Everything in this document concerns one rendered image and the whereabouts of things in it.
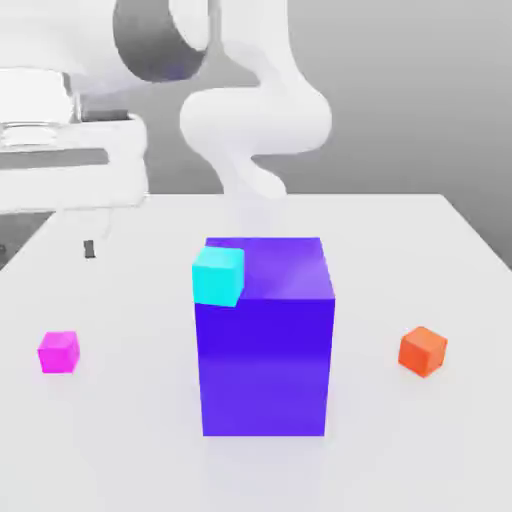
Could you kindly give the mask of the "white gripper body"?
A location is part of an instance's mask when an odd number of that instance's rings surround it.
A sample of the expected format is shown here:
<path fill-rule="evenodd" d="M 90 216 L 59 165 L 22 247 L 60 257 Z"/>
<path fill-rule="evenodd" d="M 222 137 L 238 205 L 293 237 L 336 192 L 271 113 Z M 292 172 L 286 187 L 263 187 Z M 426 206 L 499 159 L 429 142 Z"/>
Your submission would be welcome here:
<path fill-rule="evenodd" d="M 50 166 L 0 171 L 0 213 L 116 208 L 139 204 L 149 191 L 142 119 L 77 122 L 61 126 L 6 125 L 0 156 L 100 149 L 104 165 Z"/>

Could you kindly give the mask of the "small magenta cube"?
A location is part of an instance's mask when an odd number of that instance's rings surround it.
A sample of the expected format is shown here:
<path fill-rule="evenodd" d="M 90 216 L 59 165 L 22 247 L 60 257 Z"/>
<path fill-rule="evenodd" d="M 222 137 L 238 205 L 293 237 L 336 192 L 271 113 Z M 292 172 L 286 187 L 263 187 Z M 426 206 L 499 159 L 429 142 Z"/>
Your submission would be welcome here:
<path fill-rule="evenodd" d="M 37 352 L 43 373 L 72 374 L 80 359 L 77 333 L 75 331 L 47 332 Z"/>

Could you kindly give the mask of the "small cyan cube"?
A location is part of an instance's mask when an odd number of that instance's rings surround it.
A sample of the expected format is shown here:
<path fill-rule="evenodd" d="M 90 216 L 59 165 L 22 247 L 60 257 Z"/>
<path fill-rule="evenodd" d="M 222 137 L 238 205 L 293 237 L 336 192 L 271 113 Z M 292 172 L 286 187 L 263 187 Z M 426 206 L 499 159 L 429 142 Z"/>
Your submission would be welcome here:
<path fill-rule="evenodd" d="M 205 246 L 192 264 L 196 304 L 235 307 L 245 284 L 245 253 L 239 248 Z"/>

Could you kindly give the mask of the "small orange cube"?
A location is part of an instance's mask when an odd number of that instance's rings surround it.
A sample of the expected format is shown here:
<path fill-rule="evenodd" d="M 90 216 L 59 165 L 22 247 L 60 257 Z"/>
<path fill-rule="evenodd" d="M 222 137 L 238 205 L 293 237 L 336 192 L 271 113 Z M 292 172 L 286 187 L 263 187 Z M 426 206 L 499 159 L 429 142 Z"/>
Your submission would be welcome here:
<path fill-rule="evenodd" d="M 400 343 L 398 362 L 426 378 L 442 366 L 448 340 L 424 326 L 405 334 Z"/>

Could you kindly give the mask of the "large purple box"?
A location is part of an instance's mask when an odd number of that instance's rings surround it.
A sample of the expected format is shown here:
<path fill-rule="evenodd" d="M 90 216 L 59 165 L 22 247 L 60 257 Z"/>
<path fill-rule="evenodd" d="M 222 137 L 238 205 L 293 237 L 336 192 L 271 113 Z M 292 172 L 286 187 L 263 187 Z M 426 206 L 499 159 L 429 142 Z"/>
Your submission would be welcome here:
<path fill-rule="evenodd" d="M 195 307 L 203 433 L 325 432 L 336 298 L 319 238 L 209 237 L 245 253 L 234 307 Z"/>

